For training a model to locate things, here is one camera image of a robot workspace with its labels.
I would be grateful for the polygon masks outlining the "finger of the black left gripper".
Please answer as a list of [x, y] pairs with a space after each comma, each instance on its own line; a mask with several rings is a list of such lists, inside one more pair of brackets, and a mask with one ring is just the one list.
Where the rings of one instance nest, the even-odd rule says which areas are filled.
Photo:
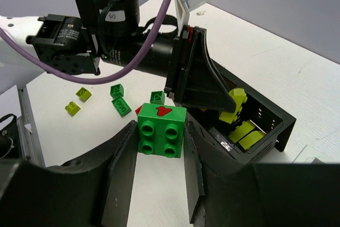
[[209, 110], [233, 113], [236, 102], [229, 95], [230, 88], [218, 72], [207, 49], [207, 100], [205, 102], [176, 102], [185, 107], [207, 108]]

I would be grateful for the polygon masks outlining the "lime studded square lego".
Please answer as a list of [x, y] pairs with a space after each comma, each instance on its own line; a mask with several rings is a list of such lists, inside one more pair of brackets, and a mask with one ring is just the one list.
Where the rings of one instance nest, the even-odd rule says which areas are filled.
[[67, 111], [67, 113], [73, 117], [75, 116], [79, 110], [81, 109], [80, 106], [78, 106], [75, 102], [71, 101], [69, 102], [66, 106], [65, 106], [65, 110]]

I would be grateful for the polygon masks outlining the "lime hollow square lego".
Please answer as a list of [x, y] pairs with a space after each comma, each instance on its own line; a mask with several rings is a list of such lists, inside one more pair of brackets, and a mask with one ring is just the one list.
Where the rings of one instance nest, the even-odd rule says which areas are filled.
[[91, 96], [91, 92], [88, 91], [86, 88], [81, 87], [77, 92], [76, 95], [78, 96], [78, 98], [80, 99], [80, 101], [82, 102], [86, 102]]

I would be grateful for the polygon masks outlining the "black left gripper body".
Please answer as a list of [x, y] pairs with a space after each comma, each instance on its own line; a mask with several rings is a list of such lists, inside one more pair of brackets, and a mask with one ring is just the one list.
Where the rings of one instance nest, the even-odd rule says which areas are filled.
[[206, 29], [184, 27], [174, 40], [164, 91], [174, 102], [207, 100]]

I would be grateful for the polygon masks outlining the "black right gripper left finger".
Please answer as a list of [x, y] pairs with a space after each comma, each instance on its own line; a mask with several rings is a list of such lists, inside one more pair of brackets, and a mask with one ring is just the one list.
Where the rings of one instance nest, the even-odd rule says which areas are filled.
[[138, 125], [60, 166], [1, 160], [1, 226], [126, 226]]

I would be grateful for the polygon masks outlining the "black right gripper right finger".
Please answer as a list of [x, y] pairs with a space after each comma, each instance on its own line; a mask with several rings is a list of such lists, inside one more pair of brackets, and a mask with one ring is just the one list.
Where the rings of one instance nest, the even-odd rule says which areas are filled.
[[339, 226], [338, 164], [242, 164], [187, 122], [184, 169], [194, 226]]

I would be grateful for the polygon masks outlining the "red rounded lego brick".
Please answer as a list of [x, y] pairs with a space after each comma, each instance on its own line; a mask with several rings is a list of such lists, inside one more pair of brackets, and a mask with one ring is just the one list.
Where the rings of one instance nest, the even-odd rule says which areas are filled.
[[136, 115], [139, 115], [139, 113], [140, 113], [142, 107], [143, 107], [143, 105], [141, 105], [140, 107], [138, 107], [138, 108], [135, 110]]

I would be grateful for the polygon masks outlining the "lime long lego brick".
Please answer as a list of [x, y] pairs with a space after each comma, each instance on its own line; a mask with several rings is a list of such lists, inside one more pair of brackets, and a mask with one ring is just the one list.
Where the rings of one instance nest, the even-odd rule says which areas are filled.
[[228, 138], [233, 143], [238, 143], [244, 150], [248, 150], [265, 135], [263, 131], [257, 130], [251, 121], [244, 121], [228, 135]]

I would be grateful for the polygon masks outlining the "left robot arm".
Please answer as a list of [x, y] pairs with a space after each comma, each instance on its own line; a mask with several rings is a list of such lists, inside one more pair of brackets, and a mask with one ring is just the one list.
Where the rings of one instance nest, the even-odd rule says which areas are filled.
[[165, 94], [185, 107], [236, 110], [230, 88], [209, 56], [206, 31], [167, 14], [139, 26], [139, 0], [76, 0], [79, 17], [39, 17], [28, 35], [31, 55], [4, 30], [1, 38], [29, 62], [61, 79], [87, 85], [116, 81], [132, 70], [166, 78]]

